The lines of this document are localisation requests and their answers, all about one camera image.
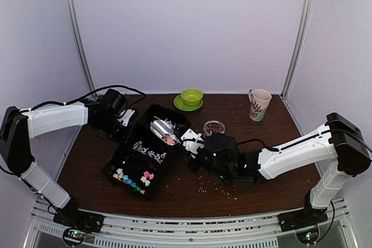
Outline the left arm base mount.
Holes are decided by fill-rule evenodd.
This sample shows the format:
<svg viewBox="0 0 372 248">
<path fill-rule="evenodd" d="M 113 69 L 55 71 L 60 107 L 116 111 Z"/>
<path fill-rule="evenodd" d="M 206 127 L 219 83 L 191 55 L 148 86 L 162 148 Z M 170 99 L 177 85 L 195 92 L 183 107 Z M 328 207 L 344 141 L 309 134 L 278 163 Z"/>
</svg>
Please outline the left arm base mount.
<svg viewBox="0 0 372 248">
<path fill-rule="evenodd" d="M 89 233 L 100 233 L 103 226 L 104 216 L 80 210 L 78 201 L 71 198 L 63 208 L 50 204 L 55 213 L 54 223 L 66 226 L 62 232 L 62 240 L 68 247 L 81 245 Z"/>
</svg>

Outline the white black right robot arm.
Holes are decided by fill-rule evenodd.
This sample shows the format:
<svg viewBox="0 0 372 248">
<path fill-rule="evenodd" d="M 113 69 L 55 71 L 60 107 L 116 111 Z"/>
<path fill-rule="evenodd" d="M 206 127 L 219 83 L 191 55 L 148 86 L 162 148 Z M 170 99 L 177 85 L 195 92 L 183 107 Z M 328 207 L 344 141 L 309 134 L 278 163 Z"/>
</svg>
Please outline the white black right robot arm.
<svg viewBox="0 0 372 248">
<path fill-rule="evenodd" d="M 349 178 L 371 166 L 371 149 L 361 130 L 338 113 L 327 115 L 325 124 L 316 130 L 282 145 L 242 153 L 233 137 L 214 132 L 204 138 L 188 129 L 180 142 L 188 152 L 186 164 L 196 172 L 203 167 L 215 173 L 227 185 L 255 185 L 275 179 L 291 170 L 329 160 L 327 171 L 306 196 L 305 208 L 298 213 L 302 225 L 311 225 L 320 210 L 330 204 Z"/>
</svg>

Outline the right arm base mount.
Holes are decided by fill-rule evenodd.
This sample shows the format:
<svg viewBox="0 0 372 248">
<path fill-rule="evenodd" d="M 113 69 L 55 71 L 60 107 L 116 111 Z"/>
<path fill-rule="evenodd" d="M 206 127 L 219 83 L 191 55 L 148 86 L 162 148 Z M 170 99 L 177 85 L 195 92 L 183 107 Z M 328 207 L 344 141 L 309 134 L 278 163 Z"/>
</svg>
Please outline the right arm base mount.
<svg viewBox="0 0 372 248">
<path fill-rule="evenodd" d="M 299 243 L 311 246 L 318 244 L 328 234 L 333 222 L 326 233 L 321 236 L 319 223 L 328 220 L 327 207 L 322 209 L 314 208 L 310 203 L 310 192 L 305 196 L 304 207 L 299 210 L 281 213 L 277 216 L 281 232 L 295 231 Z"/>
</svg>

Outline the clear plastic jar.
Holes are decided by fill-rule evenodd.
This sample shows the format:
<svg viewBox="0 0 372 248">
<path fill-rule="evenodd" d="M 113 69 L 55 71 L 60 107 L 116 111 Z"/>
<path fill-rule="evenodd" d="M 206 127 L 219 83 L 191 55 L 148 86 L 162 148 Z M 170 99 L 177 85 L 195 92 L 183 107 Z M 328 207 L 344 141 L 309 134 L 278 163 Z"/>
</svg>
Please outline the clear plastic jar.
<svg viewBox="0 0 372 248">
<path fill-rule="evenodd" d="M 203 126 L 203 136 L 208 138 L 214 133 L 225 134 L 225 125 L 219 120 L 208 120 Z"/>
</svg>

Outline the silver metal scoop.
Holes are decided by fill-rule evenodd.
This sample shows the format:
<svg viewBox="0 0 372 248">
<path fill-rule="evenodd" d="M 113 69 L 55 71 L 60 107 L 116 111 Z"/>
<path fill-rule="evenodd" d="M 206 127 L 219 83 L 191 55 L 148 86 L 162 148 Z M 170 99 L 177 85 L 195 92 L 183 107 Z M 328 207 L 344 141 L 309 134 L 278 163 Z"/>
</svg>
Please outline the silver metal scoop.
<svg viewBox="0 0 372 248">
<path fill-rule="evenodd" d="M 150 130 L 168 146 L 174 146 L 178 143 L 173 127 L 164 120 L 158 119 L 151 122 Z"/>
</svg>

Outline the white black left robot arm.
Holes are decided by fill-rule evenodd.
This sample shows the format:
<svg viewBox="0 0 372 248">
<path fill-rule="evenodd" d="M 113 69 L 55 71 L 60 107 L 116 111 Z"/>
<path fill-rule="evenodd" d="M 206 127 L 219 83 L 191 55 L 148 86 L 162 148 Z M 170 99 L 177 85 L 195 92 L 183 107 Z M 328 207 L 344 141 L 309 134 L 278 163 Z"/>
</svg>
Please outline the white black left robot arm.
<svg viewBox="0 0 372 248">
<path fill-rule="evenodd" d="M 46 101 L 28 109 L 7 108 L 1 125 L 1 156 L 9 175 L 27 183 L 49 201 L 71 227 L 84 221 L 83 213 L 64 190 L 35 160 L 30 141 L 38 136 L 70 127 L 89 125 L 104 132 L 112 141 L 123 142 L 129 135 L 130 122 L 138 110 L 127 103 L 125 95 L 107 88 L 103 95 L 84 95 L 68 102 Z"/>
</svg>

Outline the black three-compartment candy tray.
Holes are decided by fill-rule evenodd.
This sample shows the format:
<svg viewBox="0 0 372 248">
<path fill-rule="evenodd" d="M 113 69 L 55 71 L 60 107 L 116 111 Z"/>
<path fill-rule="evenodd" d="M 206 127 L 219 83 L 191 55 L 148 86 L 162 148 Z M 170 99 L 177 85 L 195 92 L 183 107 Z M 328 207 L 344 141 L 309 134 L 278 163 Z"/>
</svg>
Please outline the black three-compartment candy tray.
<svg viewBox="0 0 372 248">
<path fill-rule="evenodd" d="M 153 198 L 172 159 L 182 150 L 180 145 L 167 145 L 151 131 L 151 122 L 157 119 L 167 121 L 182 134 L 191 126 L 182 113 L 151 104 L 101 169 L 112 185 L 129 189 L 145 200 Z"/>
</svg>

